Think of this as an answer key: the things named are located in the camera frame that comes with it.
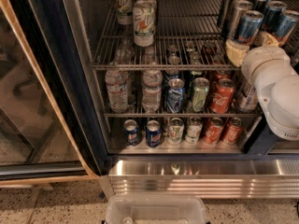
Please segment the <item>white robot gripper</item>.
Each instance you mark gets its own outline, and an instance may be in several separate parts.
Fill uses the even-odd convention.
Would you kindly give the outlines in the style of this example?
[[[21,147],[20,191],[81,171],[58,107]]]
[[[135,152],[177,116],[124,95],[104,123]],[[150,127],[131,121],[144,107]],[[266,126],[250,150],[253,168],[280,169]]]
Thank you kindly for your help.
[[[293,74],[290,57],[278,48],[278,41],[272,35],[260,32],[259,44],[261,47],[249,51],[249,46],[233,40],[225,43],[228,59],[236,67],[243,64],[241,71],[250,85],[263,88]]]

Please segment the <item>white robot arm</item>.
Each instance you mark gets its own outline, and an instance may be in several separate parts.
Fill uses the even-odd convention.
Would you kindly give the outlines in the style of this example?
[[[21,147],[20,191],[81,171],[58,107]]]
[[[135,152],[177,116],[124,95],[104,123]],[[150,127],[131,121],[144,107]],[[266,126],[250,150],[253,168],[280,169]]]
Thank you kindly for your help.
[[[270,130],[285,140],[298,141],[299,75],[286,51],[274,45],[250,49],[231,39],[226,40],[225,50],[255,88]]]

